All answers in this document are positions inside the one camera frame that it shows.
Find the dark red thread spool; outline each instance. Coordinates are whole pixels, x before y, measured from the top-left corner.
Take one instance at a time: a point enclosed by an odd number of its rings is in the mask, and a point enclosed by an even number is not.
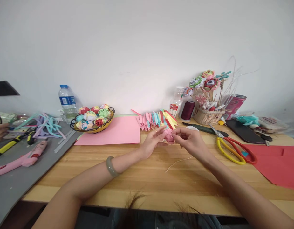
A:
[[[194,111],[194,108],[195,108],[195,102],[191,100],[187,101],[184,105],[181,118],[183,120],[189,121],[191,119],[191,115],[192,115],[192,112]]]

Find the bottle label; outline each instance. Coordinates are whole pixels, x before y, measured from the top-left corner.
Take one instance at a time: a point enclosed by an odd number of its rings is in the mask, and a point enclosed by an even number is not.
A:
[[[170,104],[170,108],[169,108],[169,113],[175,118],[176,117],[176,113],[178,112],[178,108],[179,106],[172,103]]]
[[[61,105],[73,105],[76,104],[74,96],[60,96]]]

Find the red and yellow scissors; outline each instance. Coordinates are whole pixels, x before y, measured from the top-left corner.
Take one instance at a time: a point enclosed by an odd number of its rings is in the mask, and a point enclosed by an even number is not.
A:
[[[224,137],[220,132],[218,132],[215,128],[212,127],[212,125],[208,124],[212,130],[215,132],[215,134],[218,136],[217,137],[217,146],[219,148],[219,150],[223,153],[223,155],[225,157],[227,157],[229,160],[231,160],[232,162],[236,163],[236,164],[245,164],[250,163],[250,164],[256,164],[257,163],[257,158],[256,156],[248,149],[246,148],[243,144],[241,144],[240,142],[230,138],[230,137]],[[232,145],[232,147],[235,149],[233,150],[231,147],[229,147],[224,141],[226,140],[228,143],[230,143]],[[244,149],[245,152],[247,152],[248,154],[250,154],[251,158],[253,159],[252,161],[248,160],[245,156],[243,156],[243,154],[241,153],[241,151],[238,149],[238,147],[234,144],[236,143],[237,145],[239,145],[242,149]],[[235,159],[233,159],[230,155],[228,155],[221,147],[221,144],[224,145],[225,148],[227,148],[232,154],[234,154],[236,157],[239,158],[240,161],[237,161]]]

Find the scissor handle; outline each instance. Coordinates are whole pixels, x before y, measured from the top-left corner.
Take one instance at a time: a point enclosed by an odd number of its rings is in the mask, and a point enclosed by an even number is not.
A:
[[[256,164],[257,163],[257,157],[255,156],[255,154],[252,153],[252,151],[250,151],[247,147],[245,147],[243,144],[241,144],[240,142],[236,141],[235,139],[232,139],[230,137],[225,137],[224,138],[226,141],[228,141],[234,148],[235,150],[237,151],[237,153],[243,157],[243,159],[247,162],[247,163],[250,163],[250,164]],[[252,161],[248,160],[245,156],[243,156],[243,154],[241,153],[241,151],[237,148],[237,146],[234,144],[236,143],[237,145],[239,145],[242,149],[244,149],[244,151],[246,151],[248,154],[251,155],[251,157],[253,158]]]
[[[240,161],[237,161],[235,160],[234,158],[232,158],[230,155],[228,155],[221,147],[221,144],[224,145],[231,153],[233,153],[236,157],[239,158]],[[217,138],[217,146],[219,148],[219,150],[223,153],[223,155],[225,157],[227,157],[229,160],[231,160],[232,162],[236,163],[236,164],[240,164],[240,165],[243,165],[243,164],[246,164],[245,160],[241,157],[241,155],[239,155],[236,151],[234,151],[231,147],[229,147],[224,141],[222,138],[218,137]]]

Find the yellow bowl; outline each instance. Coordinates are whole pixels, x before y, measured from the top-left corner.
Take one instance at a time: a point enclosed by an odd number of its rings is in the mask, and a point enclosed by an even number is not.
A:
[[[73,129],[75,131],[83,132],[83,133],[93,133],[93,134],[95,134],[95,133],[101,132],[101,131],[105,130],[110,125],[110,123],[112,122],[112,120],[114,118],[114,114],[115,114],[114,108],[110,107],[109,111],[111,112],[111,117],[110,117],[109,121],[107,121],[106,123],[102,124],[101,126],[99,126],[97,128],[94,128],[94,129],[91,129],[91,130],[79,130],[76,127],[76,118],[77,118],[78,115],[71,121],[70,127],[71,127],[71,129]]]

